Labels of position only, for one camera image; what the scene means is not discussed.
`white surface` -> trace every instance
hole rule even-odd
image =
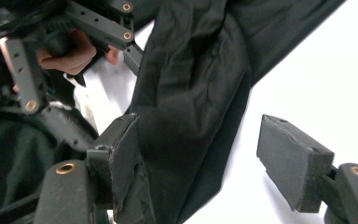
[[[145,48],[152,28],[153,23],[136,34],[135,41],[140,48]],[[136,76],[123,63],[123,54],[120,52],[118,65],[101,59],[86,71],[84,78],[97,131],[102,133],[115,118],[123,115],[128,109]]]
[[[111,69],[115,70],[106,66],[103,63],[99,73],[111,74]],[[120,80],[126,75],[116,76]],[[94,113],[97,126],[108,125],[110,122],[103,120],[111,119],[115,109],[108,106],[108,99],[96,93],[124,91],[115,99],[128,104],[131,98],[124,96],[131,96],[133,84],[127,86],[124,79],[114,83],[116,86],[96,84],[90,93],[95,97],[94,109],[102,110]],[[117,115],[125,109],[116,105]],[[335,166],[358,163],[358,0],[345,3],[254,87],[224,185],[186,224],[323,223],[325,205],[316,215],[293,213],[256,157],[263,114],[287,119],[334,151]]]

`black metal bracket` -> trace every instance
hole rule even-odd
[[[132,182],[128,173],[134,173],[137,163],[130,164],[131,156],[128,157],[138,150],[135,147],[137,120],[135,114],[115,119],[92,143],[85,160],[63,161],[48,170],[35,212],[35,224],[101,223],[96,221],[99,211],[105,214],[107,209],[118,211]],[[116,163],[119,170],[112,168]]]
[[[113,1],[112,9],[123,16],[129,16],[133,10],[132,4],[127,1]],[[143,51],[135,43],[133,24],[126,27],[121,17],[121,24],[116,23],[80,4],[70,1],[64,12],[67,19],[75,27],[94,39],[124,51],[124,63],[133,74],[137,75],[142,60]]]
[[[332,166],[334,153],[284,119],[264,115],[257,157],[292,210],[318,213],[327,224],[358,223],[358,164]]]
[[[13,80],[20,90],[22,112],[32,115],[41,111],[48,103],[48,90],[34,49],[20,38],[5,37],[0,40],[0,48]]]

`black cloth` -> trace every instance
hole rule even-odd
[[[151,209],[183,223],[220,190],[250,89],[343,1],[132,2],[158,9],[131,103]]]
[[[0,112],[0,209],[37,193],[53,164],[84,157],[39,126],[33,118]]]

